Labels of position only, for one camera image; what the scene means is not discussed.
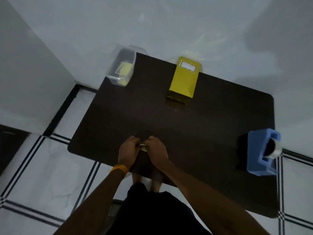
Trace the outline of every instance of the person's left hand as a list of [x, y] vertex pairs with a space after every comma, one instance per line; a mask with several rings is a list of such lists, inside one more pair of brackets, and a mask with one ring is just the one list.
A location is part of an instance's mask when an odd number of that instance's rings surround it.
[[135, 136], [129, 137], [119, 148], [117, 163], [125, 165], [129, 170], [135, 163], [137, 155], [140, 151], [140, 139]]

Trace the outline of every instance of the person's right arm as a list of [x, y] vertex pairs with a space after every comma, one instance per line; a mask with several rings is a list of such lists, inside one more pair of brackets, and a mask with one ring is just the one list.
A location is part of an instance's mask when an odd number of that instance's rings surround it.
[[144, 144], [151, 162], [175, 183], [213, 234], [268, 235], [240, 205], [178, 169], [168, 160], [166, 147], [158, 138], [151, 136]]

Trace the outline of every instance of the person's right hand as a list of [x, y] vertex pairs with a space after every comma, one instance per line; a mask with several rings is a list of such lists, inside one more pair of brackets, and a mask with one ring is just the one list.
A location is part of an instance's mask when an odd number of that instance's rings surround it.
[[165, 145], [154, 136], [150, 136], [143, 143], [148, 145], [146, 149], [152, 164], [160, 170], [162, 165], [168, 162], [168, 155]]

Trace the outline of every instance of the yellow box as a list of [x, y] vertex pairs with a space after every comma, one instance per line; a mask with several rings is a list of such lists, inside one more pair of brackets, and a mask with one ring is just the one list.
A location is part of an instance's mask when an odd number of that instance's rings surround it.
[[194, 96], [201, 63], [179, 57], [167, 98], [187, 104]]

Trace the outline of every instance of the transparent plastic bin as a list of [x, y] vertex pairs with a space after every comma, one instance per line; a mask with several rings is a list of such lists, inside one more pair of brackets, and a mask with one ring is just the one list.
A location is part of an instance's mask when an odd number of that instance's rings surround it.
[[134, 72], [135, 61], [134, 48], [116, 44], [109, 57], [106, 77], [114, 85], [127, 86]]

